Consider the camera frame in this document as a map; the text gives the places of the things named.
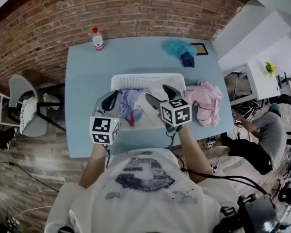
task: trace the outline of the lavender cloth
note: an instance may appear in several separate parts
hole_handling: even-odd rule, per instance
[[[130,118],[130,113],[132,112],[134,121],[141,119],[143,115],[142,109],[134,110],[134,104],[137,101],[141,91],[138,90],[122,90],[121,91],[121,104],[120,104],[120,116],[123,118]]]

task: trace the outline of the bottle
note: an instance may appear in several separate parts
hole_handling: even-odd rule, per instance
[[[100,51],[103,50],[103,39],[101,33],[98,31],[98,28],[93,28],[92,32],[92,41],[94,43],[95,49]]]

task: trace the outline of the pink cloth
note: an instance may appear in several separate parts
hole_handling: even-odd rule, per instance
[[[187,86],[186,89],[184,95],[187,101],[198,106],[198,122],[205,127],[215,127],[220,121],[219,108],[223,97],[219,87],[201,81],[197,86]]]

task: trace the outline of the brick wall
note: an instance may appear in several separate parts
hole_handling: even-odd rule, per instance
[[[105,39],[213,40],[249,0],[9,0],[0,8],[0,84],[14,73],[36,86],[65,81],[69,46]]]

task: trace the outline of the floor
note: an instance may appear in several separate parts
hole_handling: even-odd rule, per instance
[[[239,88],[236,96],[241,93],[250,92],[246,80],[238,80]],[[235,76],[226,78],[229,97],[232,100],[235,87]],[[199,141],[204,153],[212,164],[215,164],[226,175],[238,174],[249,177],[259,183],[271,194],[272,189],[277,186],[277,179],[283,178],[286,170],[286,158],[282,164],[270,174],[261,176],[243,158],[230,157],[225,147],[217,146],[213,149],[204,148],[205,140]],[[49,128],[46,135],[39,138],[27,138],[17,136],[13,139],[9,152],[0,150],[0,161],[13,162],[20,165],[35,178],[45,182],[55,189],[66,182],[78,182],[85,168],[85,159],[70,159],[68,154],[66,135],[56,130],[53,126]],[[249,195],[256,193],[251,187],[240,183],[233,183],[240,194]],[[44,225],[50,208],[23,211],[32,208],[52,206],[57,193],[39,182],[30,178],[16,166],[0,163],[0,216],[14,216],[20,222],[20,230],[23,232],[43,232]],[[274,200],[278,210],[278,216],[283,213],[285,206]]]

